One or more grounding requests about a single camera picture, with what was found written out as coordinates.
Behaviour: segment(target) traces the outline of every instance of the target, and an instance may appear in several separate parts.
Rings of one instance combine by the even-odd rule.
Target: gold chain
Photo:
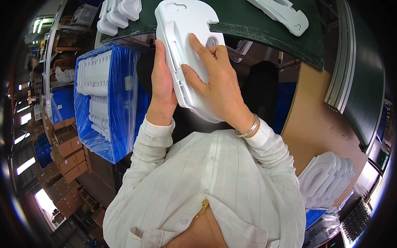
[[[210,201],[207,200],[207,199],[205,199],[205,200],[202,202],[202,204],[201,204],[202,211],[201,211],[198,215],[195,216],[195,219],[197,219],[200,215],[202,215],[202,214],[205,213],[205,209],[207,208],[207,206],[208,206],[209,203],[210,203]],[[209,228],[210,228],[210,230],[211,230],[211,232],[212,232],[212,237],[213,237],[213,239],[214,239],[214,241],[215,241],[216,248],[218,248],[218,243],[217,243],[217,241],[216,241],[216,239],[215,239],[215,234],[214,234],[214,232],[213,232],[213,230],[212,230],[212,228],[211,228],[210,222],[208,221],[207,215],[205,215],[205,219],[207,220],[208,226],[209,226]],[[173,241],[173,239],[171,239],[171,240],[164,246],[164,248],[167,248],[168,245],[171,243],[171,241]]]

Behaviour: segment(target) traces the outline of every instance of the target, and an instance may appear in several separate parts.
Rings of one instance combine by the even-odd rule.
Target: shirt sleeve
[[[303,197],[299,191],[299,180],[293,166],[293,156],[289,154],[288,147],[281,136],[275,134],[261,119],[257,133],[245,140],[251,154],[263,168],[262,177],[265,181],[269,178],[272,187],[275,188],[277,205],[282,212],[280,213],[280,242],[286,241],[285,247],[302,247],[306,216]]]
[[[174,127],[173,119],[169,126],[156,126],[149,123],[145,117],[132,151],[131,167],[125,172],[123,184],[105,212],[102,227],[108,244],[114,244],[116,238],[117,232],[109,227],[119,211],[120,203],[126,196],[133,193],[133,190],[149,173],[164,163],[166,148],[172,145],[171,134]]]

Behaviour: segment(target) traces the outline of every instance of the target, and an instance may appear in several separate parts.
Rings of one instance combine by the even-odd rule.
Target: ceiling light
[[[25,163],[23,163],[21,166],[18,167],[17,169],[17,175],[21,174],[24,170],[26,170],[27,168],[29,168],[32,164],[34,164],[36,162],[35,158],[32,157],[31,159],[29,159],[28,161],[26,161]]]
[[[32,113],[27,113],[24,116],[21,116],[21,125],[27,123],[30,119],[32,119]]]
[[[36,21],[35,21],[35,23],[34,23],[34,25],[33,25],[33,33],[35,33],[36,32],[36,28],[37,28],[37,25],[40,23],[40,19],[37,19]]]
[[[21,142],[21,140],[23,140],[24,138],[29,137],[29,136],[30,136],[30,133],[25,133],[24,135],[19,136],[18,138],[16,138],[14,140],[14,144],[18,144],[19,142]]]
[[[30,108],[30,106],[26,106],[26,107],[21,108],[20,110],[17,110],[17,113],[19,113],[19,112],[21,112],[21,111],[23,111],[23,110],[25,110],[27,108]]]
[[[40,33],[40,31],[41,31],[41,26],[43,26],[43,21],[40,21],[40,25],[39,25],[39,28],[37,29],[37,33],[39,34]]]

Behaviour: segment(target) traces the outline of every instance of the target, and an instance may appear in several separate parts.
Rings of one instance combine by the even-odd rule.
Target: fluorescent light
[[[17,113],[19,113],[19,112],[21,112],[21,111],[23,111],[23,110],[25,110],[27,108],[30,108],[30,106],[26,106],[26,107],[21,108],[20,110],[17,110]]]
[[[27,113],[24,116],[21,116],[21,125],[27,123],[32,118],[32,113]]]
[[[41,189],[35,194],[35,197],[37,201],[39,202],[39,205],[42,209],[52,213],[56,209],[56,206],[54,203],[51,201],[51,199],[48,197],[47,193],[45,192],[44,189]]]
[[[40,19],[37,19],[37,20],[35,21],[35,24],[33,25],[33,33],[36,32],[37,25],[39,24],[40,21],[41,21]]]
[[[24,138],[29,137],[30,133],[25,133],[24,135],[19,136],[18,138],[16,138],[14,140],[14,145],[18,144],[19,142],[21,142]]]
[[[28,161],[26,161],[25,163],[23,163],[21,166],[18,167],[17,169],[17,175],[21,174],[24,170],[26,170],[27,168],[29,168],[32,164],[34,164],[36,162],[35,158],[32,157],[31,159],[29,159]]]
[[[39,25],[39,28],[37,29],[37,33],[39,34],[40,33],[40,31],[41,31],[41,26],[43,26],[43,21],[41,21],[40,20],[40,25]]]

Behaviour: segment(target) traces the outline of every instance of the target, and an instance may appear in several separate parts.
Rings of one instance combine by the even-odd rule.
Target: stack of foam inserts
[[[354,174],[349,158],[340,158],[333,152],[313,157],[298,177],[305,208],[331,207]]]
[[[99,32],[114,36],[119,27],[128,27],[128,20],[139,19],[141,10],[141,0],[104,0],[96,27]]]
[[[89,120],[91,128],[110,142],[108,82],[112,50],[79,61],[76,91],[90,95]]]

